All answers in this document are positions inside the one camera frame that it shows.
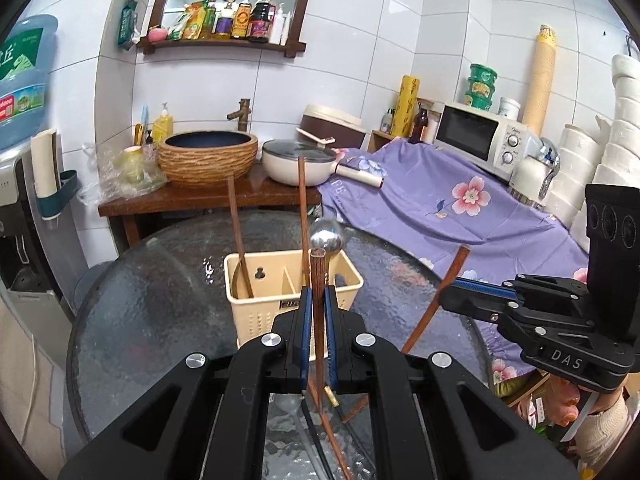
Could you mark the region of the right hand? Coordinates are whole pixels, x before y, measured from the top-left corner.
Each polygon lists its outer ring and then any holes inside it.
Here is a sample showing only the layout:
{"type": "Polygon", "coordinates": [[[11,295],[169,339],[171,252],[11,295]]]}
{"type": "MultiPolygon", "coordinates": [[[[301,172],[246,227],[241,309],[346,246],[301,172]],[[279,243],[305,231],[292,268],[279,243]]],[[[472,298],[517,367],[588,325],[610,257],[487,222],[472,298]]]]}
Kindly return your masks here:
{"type": "MultiPolygon", "coordinates": [[[[596,403],[593,404],[591,414],[597,414],[612,408],[623,395],[626,382],[624,380],[613,393],[599,393],[596,403]]],[[[585,392],[585,389],[579,388],[568,380],[550,375],[542,396],[547,419],[552,424],[561,427],[566,427],[570,422],[574,422],[580,412],[577,404],[583,392],[585,392]]]]}

